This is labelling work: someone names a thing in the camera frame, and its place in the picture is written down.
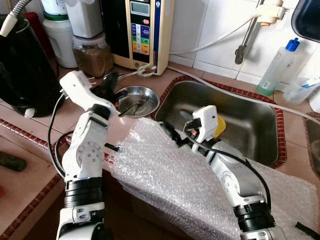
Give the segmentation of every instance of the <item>fork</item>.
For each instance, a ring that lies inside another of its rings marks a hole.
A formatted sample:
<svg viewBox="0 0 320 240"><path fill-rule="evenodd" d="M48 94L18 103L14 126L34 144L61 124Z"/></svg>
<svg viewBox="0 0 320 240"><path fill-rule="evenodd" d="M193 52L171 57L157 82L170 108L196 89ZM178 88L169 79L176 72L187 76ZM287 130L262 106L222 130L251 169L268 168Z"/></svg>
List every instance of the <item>fork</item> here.
<svg viewBox="0 0 320 240"><path fill-rule="evenodd" d="M132 105L132 106L129 107L127 110L125 110L124 112L120 113L120 114L118 115L118 117L121 118L121 117L127 115L127 113L128 113L131 109L133 109L135 106L137 106L137 107L139 108L141 105L145 104L145 103L148 101L148 99L149 99L149 96L148 96L147 94L144 94L136 104Z"/></svg>

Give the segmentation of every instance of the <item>red tile border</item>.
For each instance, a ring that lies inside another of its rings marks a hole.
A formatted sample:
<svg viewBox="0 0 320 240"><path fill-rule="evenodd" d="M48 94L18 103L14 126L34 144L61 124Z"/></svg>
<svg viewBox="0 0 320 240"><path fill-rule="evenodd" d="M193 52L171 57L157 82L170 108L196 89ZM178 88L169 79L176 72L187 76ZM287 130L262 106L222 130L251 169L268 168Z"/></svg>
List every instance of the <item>red tile border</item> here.
<svg viewBox="0 0 320 240"><path fill-rule="evenodd" d="M38 138L21 128L12 125L11 123L0 118L0 126L11 130L12 132L20 135L21 137L32 141L34 144L38 146L48 149L48 143ZM46 186L35 196L35 198L24 208L24 210L18 215L18 217L13 220L13 222L9 225L9 227L0 235L0 240L7 240L10 236L15 232L15 230L23 223L24 220L28 217L28 215L38 206L41 200L55 187L57 183L63 181L63 179L56 174L47 184Z"/></svg>
<svg viewBox="0 0 320 240"><path fill-rule="evenodd" d="M162 103L164 102L164 100L166 99L166 97L168 96L169 92L171 91L171 89L174 87L175 84L179 83L179 82L183 82L183 81L193 81L193 82L197 82L197 80L189 77L189 76L179 76L176 77L175 79L172 80L172 82L169 84L169 86L166 88L166 90L164 91L164 93L161 95L160 97L160 104L159 107L153 112L151 113L151 118L154 120L156 117L156 114L158 112L158 110L160 109ZM209 81L209 80L205 80L207 83L214 85L220 89L223 90L227 90L230 92L233 92L235 94L239 94L239 95L243 95L246 97L250 97L250 98L254 98L254 99L258 99L267 103L271 103L271 104L276 104L273 100L271 100L268 97L265 97L263 95L254 93L254 92L250 92L247 90L242 90L236 87L231 87L231 86L227 86L221 83L216 83L213 81ZM278 108L274 108L275 114L276 114L276 127L277 127L277 141L278 141L278 151L279 151L279 155L278 155L278 159L269 167L276 169L279 168L280 166L282 166L286 160L287 160L287 149L286 149L286 138L285 138L285 127L284 127L284 113L281 109Z"/></svg>
<svg viewBox="0 0 320 240"><path fill-rule="evenodd" d="M316 112L309 112L307 114L309 116L313 117L313 118L320 118L320 114L316 113ZM307 119L305 117L303 117L303 125L304 125L305 134L307 136L306 144L307 144L307 150L308 150L308 155L309 155L310 166L311 166L311 169L314 172L314 174L317 176L317 178L320 179L320 175L316 171L316 167L314 165L314 161L313 161L313 157L312 157L311 143L310 143L310 140L309 140L309 134L308 134L308 129L307 129Z"/></svg>

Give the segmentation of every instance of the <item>sink basin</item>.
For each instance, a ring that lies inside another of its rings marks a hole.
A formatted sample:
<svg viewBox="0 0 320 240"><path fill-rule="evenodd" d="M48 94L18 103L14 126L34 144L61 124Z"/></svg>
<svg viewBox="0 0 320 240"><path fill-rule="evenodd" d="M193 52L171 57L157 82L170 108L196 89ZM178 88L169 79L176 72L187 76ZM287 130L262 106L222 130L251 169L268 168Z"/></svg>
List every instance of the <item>sink basin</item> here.
<svg viewBox="0 0 320 240"><path fill-rule="evenodd" d="M315 171L320 175L320 126L311 120L305 120L305 125L308 133L309 155L312 158Z"/></svg>
<svg viewBox="0 0 320 240"><path fill-rule="evenodd" d="M182 131L192 112L215 105L226 122L223 141L249 159L271 166L278 159L277 118L273 108L224 94L202 83L176 83L155 115Z"/></svg>

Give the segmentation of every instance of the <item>yellow object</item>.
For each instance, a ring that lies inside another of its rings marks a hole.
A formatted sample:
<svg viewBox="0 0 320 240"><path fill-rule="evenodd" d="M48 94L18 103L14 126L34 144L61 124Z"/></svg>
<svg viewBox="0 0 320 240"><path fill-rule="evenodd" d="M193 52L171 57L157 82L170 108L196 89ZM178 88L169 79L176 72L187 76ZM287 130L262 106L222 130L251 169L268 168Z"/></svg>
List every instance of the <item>yellow object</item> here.
<svg viewBox="0 0 320 240"><path fill-rule="evenodd" d="M226 129L226 122L222 118L222 116L218 115L218 127L215 130L214 138L216 139L217 137L219 137L220 134L222 134L225 129Z"/></svg>

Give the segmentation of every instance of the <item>blue bottle cap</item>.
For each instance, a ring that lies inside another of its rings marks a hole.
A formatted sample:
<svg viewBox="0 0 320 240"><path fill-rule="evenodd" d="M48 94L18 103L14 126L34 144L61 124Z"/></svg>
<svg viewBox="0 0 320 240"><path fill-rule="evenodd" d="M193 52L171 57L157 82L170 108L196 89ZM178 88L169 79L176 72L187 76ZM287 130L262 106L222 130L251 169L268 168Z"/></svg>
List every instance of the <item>blue bottle cap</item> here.
<svg viewBox="0 0 320 240"><path fill-rule="evenodd" d="M290 51L290 52L294 52L297 47L299 46L300 42L298 41L298 38L296 37L294 40L291 39L287 46L285 47L286 50Z"/></svg>

